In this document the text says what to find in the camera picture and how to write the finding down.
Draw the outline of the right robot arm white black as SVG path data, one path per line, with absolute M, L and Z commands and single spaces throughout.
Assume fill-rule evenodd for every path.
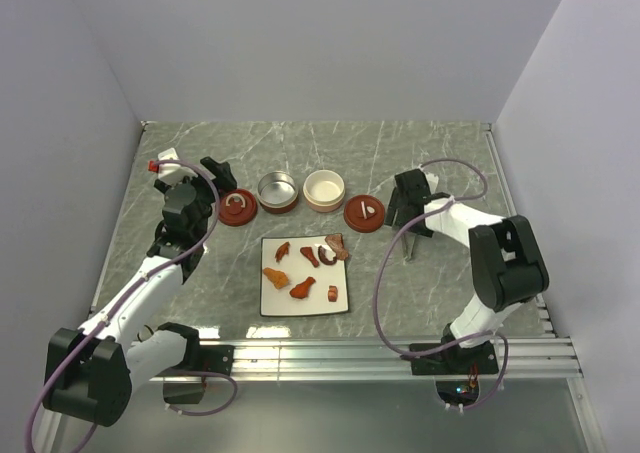
M 474 294 L 448 324 L 437 346 L 412 344 L 400 357 L 443 366 L 455 373 L 493 353 L 491 337 L 521 305 L 549 287 L 549 274 L 529 220 L 472 208 L 434 192 L 419 169 L 395 176 L 385 223 L 399 233 L 435 233 L 468 249 Z

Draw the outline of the dark red curved sausage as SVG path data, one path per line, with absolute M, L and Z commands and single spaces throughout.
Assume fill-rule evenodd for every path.
M 333 266 L 338 262 L 337 254 L 324 245 L 319 245 L 317 248 L 317 254 L 319 261 L 326 266 Z

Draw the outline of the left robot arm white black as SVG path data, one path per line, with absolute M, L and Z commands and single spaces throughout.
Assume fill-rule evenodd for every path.
M 210 157 L 198 166 L 157 159 L 154 171 L 176 166 L 183 175 L 157 178 L 164 197 L 154 241 L 136 274 L 112 300 L 77 329 L 50 339 L 39 403 L 99 426 L 111 426 L 142 384 L 167 370 L 195 372 L 202 361 L 196 329 L 165 323 L 143 342 L 137 334 L 165 301 L 177 295 L 197 268 L 218 221 L 221 197 L 236 189 L 228 163 Z

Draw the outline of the metal tongs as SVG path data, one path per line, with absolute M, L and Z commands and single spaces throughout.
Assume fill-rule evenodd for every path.
M 409 263 L 413 260 L 414 249 L 418 235 L 410 228 L 403 229 L 400 237 L 400 243 L 403 254 L 403 261 Z

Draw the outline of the brown meat slice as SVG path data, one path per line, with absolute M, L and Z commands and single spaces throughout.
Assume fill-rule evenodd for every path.
M 335 257 L 340 261 L 345 261 L 349 257 L 349 251 L 347 250 L 343 235 L 341 233 L 334 233 L 325 237 L 327 246 L 335 253 Z

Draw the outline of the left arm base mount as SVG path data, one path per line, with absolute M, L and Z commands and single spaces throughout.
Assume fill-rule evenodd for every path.
M 163 398 L 166 408 L 183 416 L 204 417 L 224 411 L 236 399 L 238 384 L 231 377 L 234 362 L 235 347 L 228 344 L 203 345 L 199 331 L 177 323 L 164 323 L 158 327 L 159 331 L 171 332 L 186 340 L 185 352 L 182 360 L 163 372 L 168 377 L 197 377 L 197 383 L 179 386 L 169 384 L 163 386 Z M 209 411 L 188 411 L 180 405 L 196 405 L 204 397 L 209 379 L 221 379 L 231 386 L 230 397 L 225 403 Z

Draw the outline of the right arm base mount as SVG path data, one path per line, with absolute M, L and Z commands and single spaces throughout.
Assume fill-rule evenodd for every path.
M 495 349 L 490 341 L 473 348 L 454 346 L 433 355 L 412 358 L 410 368 L 413 376 L 484 375 L 499 372 Z

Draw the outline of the small red drumstick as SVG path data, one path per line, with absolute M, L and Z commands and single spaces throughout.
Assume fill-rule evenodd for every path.
M 320 265 L 320 262 L 314 253 L 314 249 L 311 246 L 301 247 L 300 253 L 313 265 L 314 268 L 317 268 Z

